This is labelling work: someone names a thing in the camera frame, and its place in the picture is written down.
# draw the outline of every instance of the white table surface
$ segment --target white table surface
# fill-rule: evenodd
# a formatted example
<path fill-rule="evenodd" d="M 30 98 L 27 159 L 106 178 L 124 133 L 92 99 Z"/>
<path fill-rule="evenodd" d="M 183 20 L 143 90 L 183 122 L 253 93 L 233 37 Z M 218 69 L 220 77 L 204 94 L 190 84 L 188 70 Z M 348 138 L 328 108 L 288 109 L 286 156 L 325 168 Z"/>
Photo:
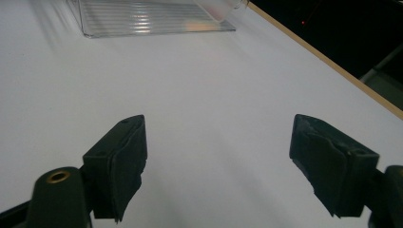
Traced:
<path fill-rule="evenodd" d="M 367 227 L 368 209 L 332 218 L 289 159 L 297 113 L 403 164 L 403 122 L 250 9 L 236 32 L 87 39 L 63 0 L 0 1 L 0 211 L 144 114 L 118 227 Z"/>

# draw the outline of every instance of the wooden table edge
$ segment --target wooden table edge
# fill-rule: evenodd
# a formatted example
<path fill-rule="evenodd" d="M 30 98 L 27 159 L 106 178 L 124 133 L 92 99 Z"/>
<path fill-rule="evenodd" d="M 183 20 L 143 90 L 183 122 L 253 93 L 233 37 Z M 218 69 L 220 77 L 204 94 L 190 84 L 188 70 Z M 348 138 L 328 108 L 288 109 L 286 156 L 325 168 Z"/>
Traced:
<path fill-rule="evenodd" d="M 342 75 L 344 78 L 346 78 L 348 81 L 350 81 L 353 85 L 357 86 L 359 89 L 361 89 L 363 92 L 365 92 L 368 96 L 376 100 L 379 104 L 387 108 L 389 111 L 391 111 L 395 116 L 397 116 L 399 119 L 403 120 L 403 110 L 400 110 L 397 106 L 380 96 L 378 93 L 373 91 L 371 88 L 360 82 L 356 77 L 354 77 L 352 74 L 347 72 L 345 69 L 343 69 L 341 66 L 337 65 L 335 62 L 333 62 L 331 59 L 326 57 L 324 54 L 322 54 L 320 51 L 309 45 L 306 41 L 302 40 L 299 36 L 294 34 L 291 30 L 286 28 L 282 23 L 278 22 L 276 19 L 271 17 L 269 14 L 267 14 L 265 11 L 257 7 L 253 3 L 249 3 L 248 7 L 256 12 L 259 16 L 264 18 L 266 21 L 268 21 L 270 24 L 274 25 L 276 28 L 280 29 L 282 32 L 287 34 L 289 37 L 291 37 L 293 40 L 295 40 L 297 43 L 299 43 L 301 46 L 312 52 L 313 54 L 316 55 L 317 58 L 319 58 L 321 61 L 323 61 L 325 64 L 327 64 L 329 67 L 333 68 L 335 71 L 337 71 L 340 75 Z"/>

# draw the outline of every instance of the transparent plastic box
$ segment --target transparent plastic box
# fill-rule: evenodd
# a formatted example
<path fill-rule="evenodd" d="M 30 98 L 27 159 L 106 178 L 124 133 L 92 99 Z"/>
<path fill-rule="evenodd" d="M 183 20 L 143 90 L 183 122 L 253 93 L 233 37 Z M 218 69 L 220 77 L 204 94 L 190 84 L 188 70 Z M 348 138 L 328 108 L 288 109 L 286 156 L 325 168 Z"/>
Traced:
<path fill-rule="evenodd" d="M 249 0 L 67 0 L 86 37 L 236 30 Z"/>

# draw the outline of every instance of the clear plastic container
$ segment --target clear plastic container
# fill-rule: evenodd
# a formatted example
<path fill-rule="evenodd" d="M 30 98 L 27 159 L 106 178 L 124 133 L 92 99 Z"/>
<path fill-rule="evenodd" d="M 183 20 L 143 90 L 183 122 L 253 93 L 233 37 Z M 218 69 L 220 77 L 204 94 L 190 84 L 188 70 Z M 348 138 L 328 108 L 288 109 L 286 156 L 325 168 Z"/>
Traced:
<path fill-rule="evenodd" d="M 231 31 L 249 0 L 67 0 L 86 37 Z"/>

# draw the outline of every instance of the dark background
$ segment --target dark background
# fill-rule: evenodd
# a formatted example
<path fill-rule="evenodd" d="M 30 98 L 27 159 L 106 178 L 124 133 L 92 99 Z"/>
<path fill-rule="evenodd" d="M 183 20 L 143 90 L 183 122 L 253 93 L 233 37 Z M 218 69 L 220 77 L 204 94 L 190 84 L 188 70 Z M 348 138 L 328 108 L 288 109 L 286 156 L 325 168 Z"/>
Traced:
<path fill-rule="evenodd" d="M 356 78 L 403 43 L 403 4 L 395 0 L 252 0 Z M 403 84 L 403 53 L 382 70 Z"/>

